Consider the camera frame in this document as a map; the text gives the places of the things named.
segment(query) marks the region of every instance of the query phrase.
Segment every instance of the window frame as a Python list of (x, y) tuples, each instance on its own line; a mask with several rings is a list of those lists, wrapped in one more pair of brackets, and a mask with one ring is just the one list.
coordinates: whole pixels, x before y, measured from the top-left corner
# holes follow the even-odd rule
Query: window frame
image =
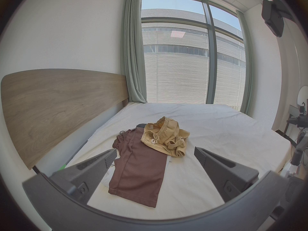
[(215, 4), (213, 2), (209, 2), (208, 0), (195, 0), (198, 2), (201, 2), (203, 5), (203, 10), (206, 18), (206, 23), (204, 22), (198, 22), (194, 20), (189, 19), (183, 19), (183, 18), (177, 18), (177, 17), (142, 17), (141, 23), (147, 23), (147, 22), (171, 22), (171, 23), (179, 23), (179, 24), (186, 24), (186, 25), (192, 25), (192, 26), (199, 26), (202, 28), (206, 28), (208, 30), (208, 37), (209, 37), (209, 52), (210, 52), (210, 63), (209, 63), (209, 80), (208, 80), (208, 89), (207, 89), (207, 97), (206, 97), (206, 104), (213, 104), (214, 103), (214, 97), (215, 97), (215, 90), (216, 90), (216, 80), (217, 80), (217, 59), (218, 59), (218, 53), (217, 53), (217, 42), (216, 42), (216, 32), (225, 34), (226, 36), (229, 36), (241, 43), (244, 44), (244, 39), (225, 30), (220, 27), (214, 26), (214, 21), (212, 17), (212, 13), (210, 10), (210, 5), (217, 7), (221, 10), (224, 10), (233, 16), (237, 16), (236, 13), (234, 13), (231, 10), (226, 9), (225, 7), (222, 7), (218, 4)]

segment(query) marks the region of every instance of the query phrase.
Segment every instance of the gray building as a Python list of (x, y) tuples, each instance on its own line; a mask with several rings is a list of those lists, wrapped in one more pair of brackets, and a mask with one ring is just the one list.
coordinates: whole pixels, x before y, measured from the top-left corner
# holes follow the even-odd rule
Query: gray building
[[(177, 17), (206, 22), (203, 14), (147, 9), (142, 17)], [(239, 37), (240, 30), (214, 19)], [(206, 103), (209, 44), (206, 28), (169, 22), (142, 23), (148, 102)], [(244, 44), (216, 32), (218, 66), (214, 104), (240, 110), (245, 85)]]

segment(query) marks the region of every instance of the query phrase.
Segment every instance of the bed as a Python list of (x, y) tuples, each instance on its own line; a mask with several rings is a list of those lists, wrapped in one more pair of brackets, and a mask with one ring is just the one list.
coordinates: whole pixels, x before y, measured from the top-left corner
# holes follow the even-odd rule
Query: bed
[(190, 132), (186, 156), (172, 158), (165, 171), (156, 208), (108, 193), (99, 184), (88, 205), (107, 213), (137, 219), (171, 219), (198, 214), (224, 204), (194, 156), (195, 146), (265, 172), (279, 172), (290, 157), (290, 142), (264, 129), (251, 117), (228, 106), (211, 104), (129, 103), (96, 130), (67, 166), (112, 148), (121, 130), (162, 116), (179, 122)]

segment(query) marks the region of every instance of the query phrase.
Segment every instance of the window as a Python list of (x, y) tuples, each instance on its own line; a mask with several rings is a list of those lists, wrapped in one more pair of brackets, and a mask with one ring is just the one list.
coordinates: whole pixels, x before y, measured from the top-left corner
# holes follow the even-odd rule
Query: window
[[(211, 5), (210, 10), (214, 26), (230, 32), (215, 32), (217, 79), (214, 104), (240, 110), (246, 63), (239, 20)], [(207, 30), (202, 2), (142, 0), (141, 17), (147, 17), (142, 21), (142, 37), (148, 102), (209, 103), (209, 33), (212, 31)], [(159, 17), (159, 22), (154, 18), (149, 22), (149, 17)]]

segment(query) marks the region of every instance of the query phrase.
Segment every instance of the green object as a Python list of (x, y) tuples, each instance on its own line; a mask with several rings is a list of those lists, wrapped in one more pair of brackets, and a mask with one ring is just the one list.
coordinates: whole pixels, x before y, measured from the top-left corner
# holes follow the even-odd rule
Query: green object
[(237, 12), (238, 20), (240, 21), (244, 45), (245, 45), (245, 58), (246, 58), (246, 80), (245, 80), (245, 89), (243, 95), (243, 102), (241, 106), (241, 112), (247, 115), (251, 105), (252, 97), (252, 87), (253, 87), (253, 60), (252, 60), (252, 44), (249, 34), (249, 28), (245, 20), (244, 14), (240, 11)]
[(141, 0), (125, 0), (121, 27), (121, 74), (126, 76), (129, 102), (147, 102), (141, 28)]
[(64, 164), (61, 168), (59, 168), (58, 171), (60, 171), (61, 169), (65, 169), (65, 167), (66, 167), (66, 164)]

